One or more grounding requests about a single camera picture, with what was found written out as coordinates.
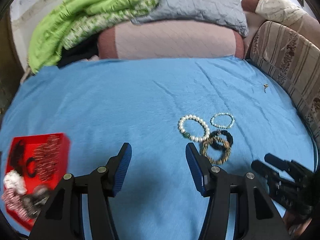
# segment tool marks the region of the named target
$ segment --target white cloth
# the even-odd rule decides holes
[[[19,195],[24,195],[27,192],[24,178],[15,170],[8,172],[3,179],[5,188],[14,188]]]
[[[307,12],[289,0],[259,0],[256,14],[261,15],[266,20],[290,26]]]

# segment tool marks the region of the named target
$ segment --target black hair tie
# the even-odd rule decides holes
[[[21,176],[23,176],[23,166],[21,165],[21,162],[23,160],[24,150],[25,142],[20,140],[15,144],[10,153],[10,166],[12,166],[12,168],[14,168]]]
[[[233,145],[233,137],[227,130],[216,130],[210,134],[210,137],[225,135],[230,147]],[[219,144],[217,141],[213,141],[211,147],[216,150],[224,150],[224,146]]]
[[[28,169],[29,164],[30,164],[31,162],[35,162],[35,161],[36,161],[36,159],[35,159],[34,157],[30,157],[30,158],[27,159],[27,161],[26,161],[26,171],[27,171],[27,174],[28,174],[28,176],[29,176],[30,178],[34,178],[34,177],[36,176],[36,173],[37,173],[37,171],[36,171],[36,166],[34,167],[33,173],[30,173],[30,172],[29,172],[29,169]]]

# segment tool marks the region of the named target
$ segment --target striped cloth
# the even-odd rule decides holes
[[[288,93],[320,149],[320,50],[294,30],[268,21],[253,39],[250,58]]]

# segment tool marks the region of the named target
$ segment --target folded blanket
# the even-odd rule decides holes
[[[70,49],[92,34],[147,14],[159,0],[64,0],[35,28],[28,51],[33,71],[55,65],[62,47]]]

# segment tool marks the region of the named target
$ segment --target blue gripper pad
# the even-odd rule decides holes
[[[128,143],[127,145],[124,144],[117,155],[120,158],[118,168],[114,174],[114,183],[112,192],[114,196],[121,190],[122,184],[124,182],[125,175],[127,174],[127,170],[130,164],[132,156],[132,148],[131,145]]]
[[[204,187],[204,174],[201,171],[200,165],[196,160],[195,154],[201,157],[193,143],[188,143],[186,146],[186,159],[193,177],[193,181],[196,185],[197,191],[201,195],[205,195],[206,189]]]

